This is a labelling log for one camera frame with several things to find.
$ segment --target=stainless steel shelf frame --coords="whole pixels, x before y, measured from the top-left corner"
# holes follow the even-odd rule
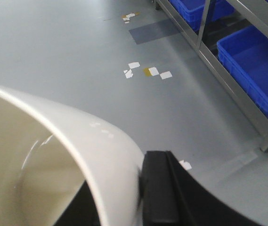
[[[194,48],[199,57],[205,62],[228,94],[234,99],[257,131],[263,136],[263,142],[260,145],[260,149],[264,152],[267,152],[268,119],[203,43],[203,34],[206,28],[206,21],[210,16],[210,12],[212,10],[211,6],[215,3],[215,1],[216,0],[206,0],[202,23],[198,35],[190,28],[190,26],[179,15],[179,13],[168,0],[156,0],[155,4],[159,4],[164,12],[179,28],[181,34]],[[265,0],[227,1],[251,24],[256,26],[264,35],[268,37],[268,3]]]

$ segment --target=white paper scrap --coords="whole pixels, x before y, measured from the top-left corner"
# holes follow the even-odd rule
[[[179,161],[179,163],[181,164],[181,166],[185,169],[185,170],[191,170],[192,166],[190,165],[189,162],[181,160]]]
[[[156,76],[156,75],[159,74],[157,68],[155,68],[155,67],[151,67],[148,70],[149,70],[149,72],[151,73],[152,76]]]
[[[130,69],[136,68],[136,67],[140,67],[139,62],[133,62],[129,64]]]
[[[125,73],[125,77],[126,77],[127,79],[133,77],[132,70],[129,70],[128,72],[126,72],[126,73]]]
[[[127,18],[131,18],[131,17],[133,17],[133,16],[135,16],[135,15],[136,15],[136,14],[134,14],[134,13],[130,13],[130,14],[127,14],[126,17],[127,17]]]
[[[168,72],[161,73],[160,76],[162,79],[168,79],[168,78],[172,77],[172,74],[170,71],[168,71]]]

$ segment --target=black plastic part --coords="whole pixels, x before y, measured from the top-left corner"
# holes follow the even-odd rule
[[[86,182],[54,226],[100,226],[96,206]]]
[[[144,226],[260,226],[205,190],[171,152],[147,152],[142,186]]]
[[[166,155],[148,152],[141,176],[143,226],[180,226]]]

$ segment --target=tape scrap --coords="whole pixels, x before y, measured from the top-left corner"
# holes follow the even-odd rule
[[[189,162],[181,160],[179,161],[179,163],[181,164],[181,166],[185,169],[185,170],[191,170],[192,166]]]
[[[151,72],[149,71],[149,68],[148,68],[148,67],[145,68],[145,69],[143,69],[143,72],[144,72],[144,74],[145,74],[146,77],[150,77],[150,76],[152,76],[152,74],[151,74]]]
[[[121,18],[123,19],[123,21],[128,24],[130,22],[130,19],[127,17],[127,15],[122,15]]]
[[[137,67],[140,67],[140,64],[139,62],[129,63],[129,67],[130,69],[137,68]]]
[[[170,71],[168,71],[168,72],[161,73],[160,76],[161,76],[162,79],[168,79],[168,78],[172,77],[172,74],[171,74]]]
[[[152,76],[156,76],[156,75],[159,74],[159,72],[158,72],[158,70],[157,70],[156,67],[149,68],[149,71],[150,71],[150,73],[151,73]]]
[[[128,72],[125,73],[125,77],[126,77],[127,79],[133,77],[133,75],[134,75],[134,74],[132,73],[132,70],[131,70],[131,69],[128,70]]]
[[[127,15],[126,15],[127,18],[131,18],[131,17],[134,17],[134,16],[136,16],[135,13],[130,13],[130,14],[127,14]]]

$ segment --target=floor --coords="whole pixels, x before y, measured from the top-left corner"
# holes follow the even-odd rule
[[[126,24],[130,12],[140,15]],[[129,32],[166,19],[150,0],[0,0],[0,85],[103,118],[143,152],[171,150],[214,195],[268,225],[261,136],[181,34],[136,44]],[[146,77],[149,67],[172,77]]]

